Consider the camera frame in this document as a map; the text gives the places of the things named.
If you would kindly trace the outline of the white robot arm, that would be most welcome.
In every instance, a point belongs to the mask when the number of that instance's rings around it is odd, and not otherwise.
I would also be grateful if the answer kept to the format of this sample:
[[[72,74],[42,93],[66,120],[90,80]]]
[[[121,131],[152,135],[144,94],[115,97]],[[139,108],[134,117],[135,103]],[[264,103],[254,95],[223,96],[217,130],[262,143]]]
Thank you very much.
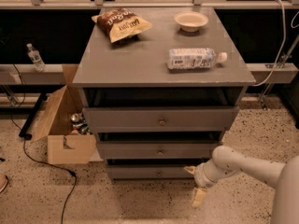
[[[219,180],[247,174],[275,190],[270,224],[299,224],[299,156],[286,163],[252,158],[227,146],[216,147],[210,160],[185,166],[194,178],[192,206],[198,207]]]

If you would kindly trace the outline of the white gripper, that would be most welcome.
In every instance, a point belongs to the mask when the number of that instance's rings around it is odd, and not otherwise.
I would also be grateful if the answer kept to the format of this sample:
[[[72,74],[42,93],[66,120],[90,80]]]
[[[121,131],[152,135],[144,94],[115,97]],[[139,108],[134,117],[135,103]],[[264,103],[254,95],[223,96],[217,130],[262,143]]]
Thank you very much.
[[[193,189],[192,206],[199,207],[206,197],[207,189],[217,184],[215,174],[217,169],[212,161],[201,163],[198,166],[185,166],[184,170],[194,175],[195,183],[199,188]]]

